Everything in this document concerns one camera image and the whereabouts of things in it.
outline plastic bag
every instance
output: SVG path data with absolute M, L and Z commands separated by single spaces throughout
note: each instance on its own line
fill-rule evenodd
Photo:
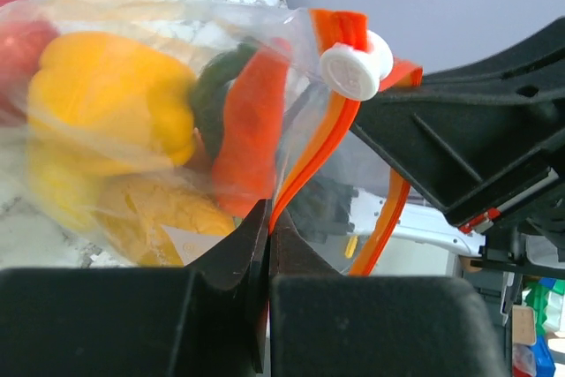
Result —
M 413 84 L 419 84 L 421 69 L 407 66 Z M 408 182 L 349 132 L 288 209 L 298 232 L 333 267 L 370 275 L 407 202 L 427 206 Z
M 536 377 L 536 358 L 529 346 L 512 345 L 512 372 L 515 377 Z
M 0 66 L 0 170 L 66 229 L 148 266 L 198 258 L 260 199 L 275 200 L 272 229 L 357 112 L 320 54 L 371 50 L 362 14 L 211 0 L 0 8 L 0 25 L 30 23 L 33 48 L 13 39 Z

